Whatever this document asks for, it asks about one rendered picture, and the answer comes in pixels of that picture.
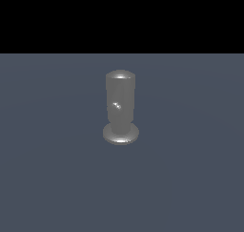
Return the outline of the grey cylindrical peg with base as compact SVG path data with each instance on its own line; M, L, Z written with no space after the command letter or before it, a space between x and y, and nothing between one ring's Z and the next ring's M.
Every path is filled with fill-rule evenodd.
M107 111L109 123L103 138L114 145L127 145L139 136L133 122L135 74L116 70L106 74Z

